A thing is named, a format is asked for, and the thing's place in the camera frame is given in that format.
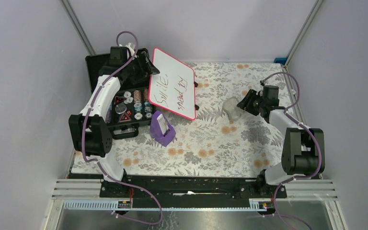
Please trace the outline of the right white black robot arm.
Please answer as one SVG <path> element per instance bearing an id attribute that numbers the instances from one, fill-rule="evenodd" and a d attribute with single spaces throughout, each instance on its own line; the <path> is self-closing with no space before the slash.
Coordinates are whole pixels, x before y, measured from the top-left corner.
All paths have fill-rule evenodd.
<path id="1" fill-rule="evenodd" d="M 283 135 L 281 162 L 263 172 L 256 183 L 259 196 L 268 197 L 275 185 L 295 179 L 310 179 L 325 169 L 324 132 L 295 119 L 279 105 L 279 88 L 266 85 L 261 91 L 249 90 L 237 107 L 261 116 Z"/>

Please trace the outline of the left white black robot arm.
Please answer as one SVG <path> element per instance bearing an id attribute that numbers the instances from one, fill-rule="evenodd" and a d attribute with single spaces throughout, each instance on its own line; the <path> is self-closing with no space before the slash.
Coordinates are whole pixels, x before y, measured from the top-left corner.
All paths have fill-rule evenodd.
<path id="1" fill-rule="evenodd" d="M 146 48 L 115 76 L 111 74 L 130 58 L 126 47 L 112 47 L 110 53 L 85 58 L 92 96 L 77 115 L 69 117 L 74 149 L 86 162 L 96 163 L 103 178 L 118 197 L 129 192 L 124 167 L 110 155 L 113 141 L 134 138 L 140 127 L 151 125 L 156 111 L 149 99 L 149 80 L 158 70 Z"/>

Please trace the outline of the grey eraser cloth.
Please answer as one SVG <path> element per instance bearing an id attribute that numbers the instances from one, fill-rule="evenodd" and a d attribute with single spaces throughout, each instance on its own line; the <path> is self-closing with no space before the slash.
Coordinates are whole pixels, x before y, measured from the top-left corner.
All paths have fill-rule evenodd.
<path id="1" fill-rule="evenodd" d="M 236 97 L 231 97 L 223 103 L 222 109 L 230 121 L 237 121 L 243 115 L 244 111 L 237 106 L 238 103 L 239 100 Z"/>

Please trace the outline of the pink framed whiteboard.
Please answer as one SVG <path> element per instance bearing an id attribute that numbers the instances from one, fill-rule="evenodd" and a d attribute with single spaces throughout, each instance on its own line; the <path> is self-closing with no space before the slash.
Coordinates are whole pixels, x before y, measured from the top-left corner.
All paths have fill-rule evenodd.
<path id="1" fill-rule="evenodd" d="M 160 72 L 150 77 L 150 103 L 186 119 L 195 120 L 195 71 L 158 47 L 153 50 L 152 63 Z"/>

